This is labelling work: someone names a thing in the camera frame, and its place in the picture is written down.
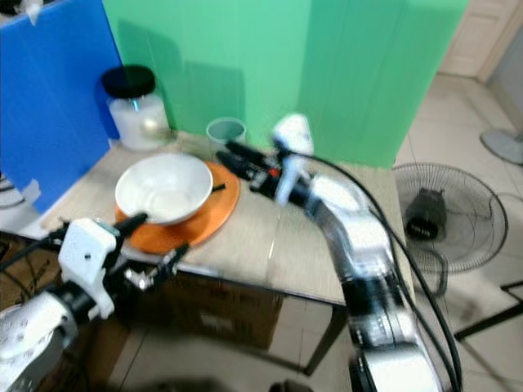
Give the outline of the orange round plate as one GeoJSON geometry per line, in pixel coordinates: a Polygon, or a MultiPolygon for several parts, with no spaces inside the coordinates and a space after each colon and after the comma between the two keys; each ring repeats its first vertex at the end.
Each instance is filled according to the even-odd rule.
{"type": "Polygon", "coordinates": [[[230,219],[238,205],[239,178],[217,162],[208,162],[216,190],[190,219],[175,225],[144,224],[124,239],[124,246],[139,252],[162,255],[182,245],[198,246],[212,238],[230,219]]]}

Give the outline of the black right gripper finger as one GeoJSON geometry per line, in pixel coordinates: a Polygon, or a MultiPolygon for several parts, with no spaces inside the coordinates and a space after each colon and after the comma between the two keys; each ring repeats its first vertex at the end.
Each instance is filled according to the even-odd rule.
{"type": "Polygon", "coordinates": [[[261,150],[254,149],[254,147],[238,141],[226,142],[226,149],[229,153],[235,154],[235,156],[250,162],[265,162],[268,160],[268,156],[261,152],[261,150]]]}
{"type": "Polygon", "coordinates": [[[241,180],[250,185],[259,184],[259,167],[247,158],[232,152],[221,152],[221,164],[241,180]]]}

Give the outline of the clear jar with black lid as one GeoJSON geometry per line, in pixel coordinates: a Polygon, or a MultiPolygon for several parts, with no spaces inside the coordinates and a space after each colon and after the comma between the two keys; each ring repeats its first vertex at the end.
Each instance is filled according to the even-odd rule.
{"type": "Polygon", "coordinates": [[[150,152],[175,141],[152,70],[145,65],[114,67],[101,75],[101,86],[109,95],[108,108],[121,145],[150,152]]]}

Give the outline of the black table leg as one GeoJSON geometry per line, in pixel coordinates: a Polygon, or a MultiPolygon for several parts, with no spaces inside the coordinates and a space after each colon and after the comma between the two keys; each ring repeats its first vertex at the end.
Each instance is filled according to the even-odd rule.
{"type": "Polygon", "coordinates": [[[344,306],[334,306],[330,314],[329,324],[326,325],[324,335],[321,336],[316,345],[316,350],[309,357],[309,362],[304,363],[300,368],[300,373],[303,376],[313,376],[318,369],[318,366],[324,361],[328,355],[330,348],[335,344],[337,337],[346,328],[348,324],[348,313],[344,306]]]}

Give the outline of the blue corrugated plastic panel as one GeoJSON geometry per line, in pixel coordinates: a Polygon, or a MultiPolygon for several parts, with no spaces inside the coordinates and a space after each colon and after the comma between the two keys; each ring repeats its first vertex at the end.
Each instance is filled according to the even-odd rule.
{"type": "Polygon", "coordinates": [[[0,168],[45,212],[110,149],[101,75],[121,64],[102,0],[60,0],[0,26],[0,168]]]}

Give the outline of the green corrugated plastic panel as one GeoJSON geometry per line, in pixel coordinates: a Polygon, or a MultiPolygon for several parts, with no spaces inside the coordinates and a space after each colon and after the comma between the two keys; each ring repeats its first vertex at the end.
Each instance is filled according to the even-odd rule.
{"type": "Polygon", "coordinates": [[[168,120],[243,121],[267,147],[309,119],[317,156],[389,168],[468,0],[102,0],[120,60],[156,74],[168,120]]]}

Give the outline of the clear green plastic cup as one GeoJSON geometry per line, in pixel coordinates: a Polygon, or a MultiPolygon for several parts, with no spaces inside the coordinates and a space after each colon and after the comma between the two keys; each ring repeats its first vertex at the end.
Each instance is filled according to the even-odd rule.
{"type": "Polygon", "coordinates": [[[247,128],[242,120],[235,117],[221,117],[210,121],[205,127],[207,137],[206,156],[214,158],[219,152],[228,152],[228,143],[243,145],[247,142],[247,128]]]}

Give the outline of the beige woven table mat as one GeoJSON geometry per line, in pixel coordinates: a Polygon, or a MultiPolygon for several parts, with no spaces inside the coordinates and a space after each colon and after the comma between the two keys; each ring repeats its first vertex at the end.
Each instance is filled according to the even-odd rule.
{"type": "MultiPolygon", "coordinates": [[[[76,179],[38,224],[52,231],[64,221],[114,221],[114,187],[134,163],[150,156],[115,145],[76,179]]],[[[271,288],[335,305],[344,303],[335,265],[317,225],[298,207],[280,207],[239,187],[239,201],[226,223],[202,245],[192,247],[182,271],[271,288]]]]}

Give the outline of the white door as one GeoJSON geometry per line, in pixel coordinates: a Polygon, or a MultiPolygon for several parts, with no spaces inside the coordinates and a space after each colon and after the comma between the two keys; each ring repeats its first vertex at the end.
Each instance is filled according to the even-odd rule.
{"type": "Polygon", "coordinates": [[[492,56],[519,0],[468,0],[439,74],[474,78],[492,56]]]}

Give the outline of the white ceramic bowl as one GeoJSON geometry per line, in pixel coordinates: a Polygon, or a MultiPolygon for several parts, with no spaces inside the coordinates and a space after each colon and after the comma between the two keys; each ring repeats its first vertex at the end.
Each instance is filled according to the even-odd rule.
{"type": "Polygon", "coordinates": [[[145,213],[156,225],[182,223],[212,194],[213,174],[191,154],[163,153],[132,164],[117,180],[117,209],[126,216],[145,213]]]}

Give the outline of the brown cardboard box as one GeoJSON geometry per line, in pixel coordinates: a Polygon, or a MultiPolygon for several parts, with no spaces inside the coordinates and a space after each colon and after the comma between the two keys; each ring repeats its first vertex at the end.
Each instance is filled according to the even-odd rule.
{"type": "Polygon", "coordinates": [[[271,347],[284,303],[276,292],[190,274],[176,276],[163,294],[180,329],[258,350],[271,347]]]}

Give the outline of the black floor fan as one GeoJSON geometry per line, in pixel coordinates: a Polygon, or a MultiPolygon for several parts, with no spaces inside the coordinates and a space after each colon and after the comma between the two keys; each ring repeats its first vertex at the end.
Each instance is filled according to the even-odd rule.
{"type": "Polygon", "coordinates": [[[507,212],[493,188],[456,167],[415,162],[393,168],[410,256],[423,272],[487,264],[507,242],[507,212]]]}

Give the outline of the white round fan base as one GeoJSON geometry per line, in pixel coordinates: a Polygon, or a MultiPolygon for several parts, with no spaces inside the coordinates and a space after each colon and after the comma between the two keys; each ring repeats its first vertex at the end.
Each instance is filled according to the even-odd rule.
{"type": "Polygon", "coordinates": [[[494,156],[523,167],[523,131],[490,128],[481,133],[481,143],[494,156]]]}

